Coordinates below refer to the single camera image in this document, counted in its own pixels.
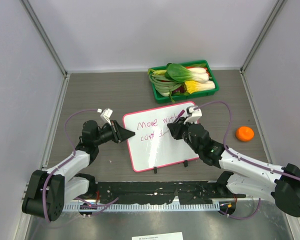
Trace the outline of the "magenta capped whiteboard marker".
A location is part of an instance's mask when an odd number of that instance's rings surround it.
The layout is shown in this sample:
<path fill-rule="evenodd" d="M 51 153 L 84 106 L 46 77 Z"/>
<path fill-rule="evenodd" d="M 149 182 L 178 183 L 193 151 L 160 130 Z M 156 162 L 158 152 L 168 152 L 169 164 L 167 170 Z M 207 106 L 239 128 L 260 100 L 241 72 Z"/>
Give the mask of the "magenta capped whiteboard marker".
<path fill-rule="evenodd" d="M 176 122 L 180 119 L 180 117 L 182 117 L 182 115 L 183 115 L 184 113 L 185 113 L 185 110 L 184 110 L 184 109 L 181 110 L 181 111 L 178 113 L 178 115 L 175 117 L 175 119 L 174 119 L 174 121 L 173 121 L 172 123 L 176 123 Z M 167 133 L 168 131 L 169 131 L 169 128 L 166 127 L 164 133 Z"/>

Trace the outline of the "pink framed whiteboard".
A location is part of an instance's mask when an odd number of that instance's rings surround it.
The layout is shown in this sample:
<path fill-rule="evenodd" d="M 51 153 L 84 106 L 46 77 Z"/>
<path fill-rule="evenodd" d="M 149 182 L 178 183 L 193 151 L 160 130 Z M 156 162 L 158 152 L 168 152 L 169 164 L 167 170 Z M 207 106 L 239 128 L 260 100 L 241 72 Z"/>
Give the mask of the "pink framed whiteboard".
<path fill-rule="evenodd" d="M 127 140 L 132 169 L 139 173 L 174 164 L 192 161 L 199 156 L 183 141 L 175 140 L 167 124 L 182 110 L 194 106 L 192 101 L 161 106 L 125 114 L 124 128 L 135 132 Z"/>

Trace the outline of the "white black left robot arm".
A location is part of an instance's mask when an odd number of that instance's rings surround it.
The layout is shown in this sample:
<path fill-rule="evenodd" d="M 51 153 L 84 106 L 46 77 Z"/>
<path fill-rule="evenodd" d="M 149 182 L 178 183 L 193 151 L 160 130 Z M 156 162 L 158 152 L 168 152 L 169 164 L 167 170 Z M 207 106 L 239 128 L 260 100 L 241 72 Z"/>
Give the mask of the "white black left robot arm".
<path fill-rule="evenodd" d="M 47 170 L 35 170 L 23 199 L 24 214 L 56 221 L 64 206 L 79 196 L 90 200 L 97 192 L 95 177 L 80 171 L 93 163 L 99 146 L 109 141 L 121 143 L 133 137 L 134 131 L 123 128 L 111 120 L 103 127 L 94 120 L 82 126 L 79 143 L 66 159 Z"/>

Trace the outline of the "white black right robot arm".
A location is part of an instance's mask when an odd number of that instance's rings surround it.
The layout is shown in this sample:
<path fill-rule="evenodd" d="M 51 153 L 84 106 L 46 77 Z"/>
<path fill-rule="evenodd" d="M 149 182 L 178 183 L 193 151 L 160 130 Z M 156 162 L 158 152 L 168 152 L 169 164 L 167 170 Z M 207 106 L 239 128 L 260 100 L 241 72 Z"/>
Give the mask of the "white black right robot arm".
<path fill-rule="evenodd" d="M 168 123 L 173 139 L 183 140 L 208 166 L 223 169 L 216 184 L 216 193 L 223 198 L 230 194 L 246 195 L 274 203 L 281 211 L 300 217 L 300 168 L 265 163 L 242 155 L 210 137 L 199 123 L 186 122 L 184 117 Z"/>

